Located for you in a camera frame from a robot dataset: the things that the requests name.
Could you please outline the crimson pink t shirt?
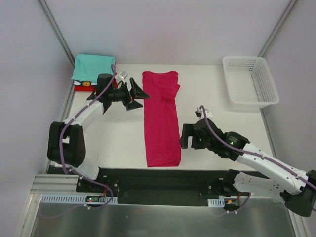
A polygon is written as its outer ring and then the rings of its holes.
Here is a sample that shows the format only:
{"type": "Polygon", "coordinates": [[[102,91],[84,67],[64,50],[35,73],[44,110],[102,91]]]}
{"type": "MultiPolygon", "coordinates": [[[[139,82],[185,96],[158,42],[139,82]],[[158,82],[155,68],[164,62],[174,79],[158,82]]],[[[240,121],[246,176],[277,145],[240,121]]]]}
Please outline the crimson pink t shirt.
{"type": "Polygon", "coordinates": [[[180,89],[178,73],[142,73],[144,100],[144,139],[147,167],[177,167],[181,162],[176,96],[180,89]]]}

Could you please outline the white plastic basket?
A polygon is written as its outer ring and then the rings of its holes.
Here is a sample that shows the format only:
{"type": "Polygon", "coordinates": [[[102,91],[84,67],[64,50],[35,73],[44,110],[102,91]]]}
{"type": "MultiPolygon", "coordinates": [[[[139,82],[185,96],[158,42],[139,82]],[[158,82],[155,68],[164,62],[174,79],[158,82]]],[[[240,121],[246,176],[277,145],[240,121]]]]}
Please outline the white plastic basket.
{"type": "Polygon", "coordinates": [[[279,103],[277,88],[264,58],[225,56],[222,62],[232,109],[254,111],[279,103]]]}

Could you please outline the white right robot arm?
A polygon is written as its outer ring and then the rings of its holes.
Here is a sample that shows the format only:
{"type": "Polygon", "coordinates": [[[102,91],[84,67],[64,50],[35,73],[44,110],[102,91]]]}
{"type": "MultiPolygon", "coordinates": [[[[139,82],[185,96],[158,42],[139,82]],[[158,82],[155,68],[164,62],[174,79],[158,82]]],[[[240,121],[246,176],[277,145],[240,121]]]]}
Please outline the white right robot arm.
{"type": "Polygon", "coordinates": [[[272,157],[236,132],[222,132],[210,119],[183,124],[180,145],[186,149],[208,149],[226,158],[255,169],[261,177],[238,170],[228,170],[222,180],[213,183],[215,192],[229,197],[249,193],[277,200],[302,217],[310,217],[316,202],[316,172],[296,169],[272,157]]]}

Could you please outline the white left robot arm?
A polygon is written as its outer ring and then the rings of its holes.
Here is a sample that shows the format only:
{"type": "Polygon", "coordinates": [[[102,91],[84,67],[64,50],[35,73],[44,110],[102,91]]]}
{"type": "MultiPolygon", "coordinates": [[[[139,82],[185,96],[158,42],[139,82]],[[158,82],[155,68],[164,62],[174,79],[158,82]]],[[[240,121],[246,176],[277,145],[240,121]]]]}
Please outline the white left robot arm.
{"type": "Polygon", "coordinates": [[[133,78],[129,82],[122,80],[121,86],[116,86],[113,74],[99,74],[96,89],[87,98],[85,105],[73,117],[50,125],[48,159],[62,165],[65,173],[73,171],[87,178],[87,186],[93,192],[101,191],[105,181],[99,177],[100,168],[86,157],[85,131],[113,102],[122,102],[130,111],[142,107],[139,99],[149,98],[133,78]]]}

